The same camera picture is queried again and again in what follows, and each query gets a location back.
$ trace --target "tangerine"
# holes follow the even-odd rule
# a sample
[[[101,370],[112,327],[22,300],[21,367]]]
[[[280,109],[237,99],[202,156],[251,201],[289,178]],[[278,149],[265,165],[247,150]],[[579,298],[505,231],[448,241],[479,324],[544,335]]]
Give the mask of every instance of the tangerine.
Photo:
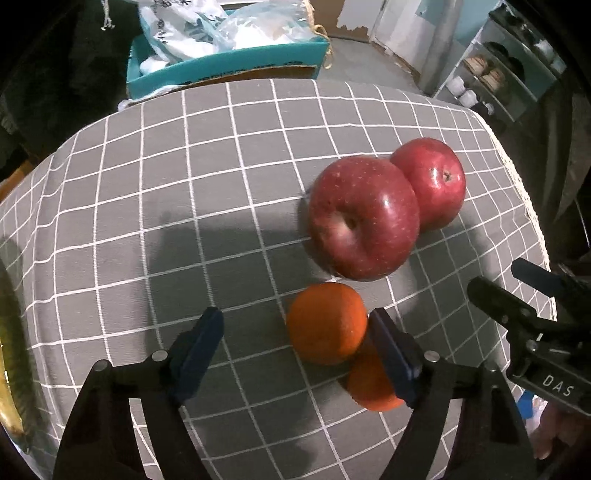
[[[357,356],[347,378],[347,391],[359,405],[372,411],[392,410],[404,403],[394,393],[377,353]]]
[[[336,365],[363,341],[368,318],[363,300],[351,287],[327,282],[312,285],[293,301],[287,330],[302,360]]]

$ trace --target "hand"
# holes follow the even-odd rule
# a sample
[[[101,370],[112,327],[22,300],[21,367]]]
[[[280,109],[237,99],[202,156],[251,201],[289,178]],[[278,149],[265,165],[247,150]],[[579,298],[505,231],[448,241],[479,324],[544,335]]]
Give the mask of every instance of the hand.
[[[534,456],[543,460],[552,452],[552,441],[558,437],[567,445],[573,445],[591,421],[579,413],[568,413],[548,402],[540,417],[540,426],[531,434]]]

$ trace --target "apple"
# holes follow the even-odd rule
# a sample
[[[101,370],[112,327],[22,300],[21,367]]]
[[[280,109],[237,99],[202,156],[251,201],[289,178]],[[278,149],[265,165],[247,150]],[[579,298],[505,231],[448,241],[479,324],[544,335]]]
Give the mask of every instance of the apple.
[[[326,167],[310,192],[314,246],[339,275],[375,280],[402,265],[419,232],[413,188],[387,159],[342,158]]]
[[[422,232],[443,228],[456,217],[466,196],[466,176],[451,148],[435,138],[417,138],[392,153],[390,162],[413,186]]]

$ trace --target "blue object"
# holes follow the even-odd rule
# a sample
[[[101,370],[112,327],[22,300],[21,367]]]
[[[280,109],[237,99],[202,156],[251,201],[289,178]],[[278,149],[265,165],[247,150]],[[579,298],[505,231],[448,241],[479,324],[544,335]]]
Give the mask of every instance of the blue object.
[[[328,41],[318,35],[309,42],[223,51],[142,75],[139,65],[153,54],[153,50],[148,40],[140,35],[131,44],[127,62],[127,93],[131,99],[138,99],[165,85],[188,85],[247,70],[285,65],[315,66],[313,77],[316,78],[328,47]]]
[[[414,408],[421,394],[417,380],[423,371],[423,361],[413,337],[398,330],[381,307],[369,314],[368,330],[396,396]]]
[[[188,332],[181,333],[168,350],[174,380],[170,395],[183,404],[195,395],[224,332],[222,311],[207,307]]]
[[[517,280],[527,283],[547,297],[562,298],[566,295],[560,276],[553,274],[525,258],[516,258],[511,263],[511,273]]]
[[[534,416],[534,393],[529,390],[525,390],[519,400],[517,400],[517,410],[521,413],[521,418],[528,420]]]

